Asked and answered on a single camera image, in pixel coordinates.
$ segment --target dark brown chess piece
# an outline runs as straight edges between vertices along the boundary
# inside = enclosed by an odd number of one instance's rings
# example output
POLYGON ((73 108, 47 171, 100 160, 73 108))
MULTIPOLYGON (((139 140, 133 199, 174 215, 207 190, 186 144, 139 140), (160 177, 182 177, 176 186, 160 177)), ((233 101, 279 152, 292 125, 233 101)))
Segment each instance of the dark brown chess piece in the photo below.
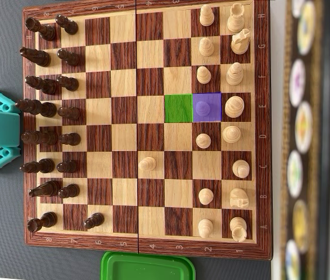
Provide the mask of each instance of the dark brown chess piece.
POLYGON ((57 51, 57 56, 70 66, 77 66, 79 64, 78 54, 67 51, 64 48, 57 51))
POLYGON ((35 76, 27 76, 25 77, 25 82, 34 89, 41 89, 43 93, 46 95, 55 94, 58 84, 55 80, 51 79, 42 79, 40 77, 35 76))
POLYGON ((31 115, 41 114, 43 117, 48 118, 53 117, 57 113, 57 107, 53 103, 41 103, 36 99, 20 99, 15 103, 15 107, 31 115))
POLYGON ((79 87, 79 82, 75 78, 60 76, 57 78, 57 82, 60 86, 70 90, 71 92, 76 91, 79 87))
POLYGON ((57 215, 54 212, 46 212, 40 219, 31 219, 27 223, 27 229, 30 232, 37 232, 42 227, 50 228, 57 223, 57 215))
POLYGON ((29 17, 25 21, 26 28, 32 32, 39 32, 40 36, 47 41, 55 38, 55 31, 49 24, 41 24, 37 19, 29 17))
POLYGON ((84 227, 86 229, 94 228, 95 226, 100 226, 104 222, 104 215, 101 213, 94 213, 91 217, 84 221, 84 227))
POLYGON ((71 184, 64 187, 58 191, 58 196, 60 198, 76 197, 80 192, 79 186, 77 184, 71 184))
POLYGON ((57 22, 59 26, 64 28, 66 33, 69 33, 70 35, 74 35, 76 32, 78 32, 77 23, 63 15, 57 15, 55 17, 55 22, 57 22))
POLYGON ((49 173, 54 170, 54 162, 51 159, 41 159, 39 162, 27 162, 19 170, 24 173, 49 173))
POLYGON ((57 134, 54 131, 25 131, 21 136, 25 144, 46 144, 54 145, 57 143, 57 134))
POLYGON ((64 145, 76 146, 81 142, 81 137, 77 133, 62 134, 60 142, 64 145))
POLYGON ((22 47, 19 50, 21 56, 27 58, 29 61, 36 63, 39 66, 48 66, 50 63, 50 56, 45 51, 38 51, 36 49, 22 47))

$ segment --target wooden chessboard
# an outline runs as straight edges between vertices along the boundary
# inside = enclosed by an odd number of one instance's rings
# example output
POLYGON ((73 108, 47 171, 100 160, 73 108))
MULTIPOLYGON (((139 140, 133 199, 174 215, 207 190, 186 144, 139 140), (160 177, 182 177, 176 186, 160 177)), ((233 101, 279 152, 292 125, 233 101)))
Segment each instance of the wooden chessboard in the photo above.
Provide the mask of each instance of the wooden chessboard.
POLYGON ((23 60, 23 74, 55 79, 60 75, 79 80, 79 89, 59 88, 46 95, 24 83, 24 98, 79 108, 76 121, 59 116, 44 118, 24 113, 25 130, 53 130, 58 135, 80 134, 77 146, 25 145, 25 162, 52 158, 78 161, 76 173, 25 174, 25 240, 35 246, 132 251, 185 256, 270 259, 272 257, 272 175, 270 119, 270 13, 269 1, 240 1, 245 26, 252 33, 243 55, 231 50, 227 29, 231 1, 83 1, 24 8, 23 22, 32 16, 56 29, 56 39, 44 41, 23 24, 23 45, 45 50, 50 66, 23 60), (199 22, 200 8, 209 3, 215 21, 199 22), (55 24, 62 14, 77 22, 75 35, 55 24), (208 37, 214 54, 202 57, 199 41, 208 37), (61 63, 59 48, 80 54, 82 64, 61 63), (238 86, 226 82, 232 63, 240 62, 244 79, 238 86), (211 81, 200 84, 197 68, 206 66, 211 81), (243 114, 229 118, 225 102, 240 96, 243 114), (196 116, 198 101, 212 104, 213 114, 196 116), (221 132, 229 125, 242 131, 234 144, 221 132), (196 145, 200 133, 210 135, 211 146, 196 145), (138 169, 138 162, 153 157, 156 168, 138 169), (236 177, 232 164, 243 159, 250 173, 236 177), (76 183, 75 198, 30 198, 28 190, 49 180, 62 186, 76 183), (242 188, 249 207, 230 206, 229 193, 242 188), (213 201, 202 205, 198 193, 209 188, 213 201), (27 221, 47 211, 58 216, 50 228, 30 233, 27 221), (95 212, 103 225, 85 230, 83 221, 95 212), (247 239, 237 243, 230 220, 242 217, 247 239), (202 239, 197 225, 213 222, 212 234, 202 239))

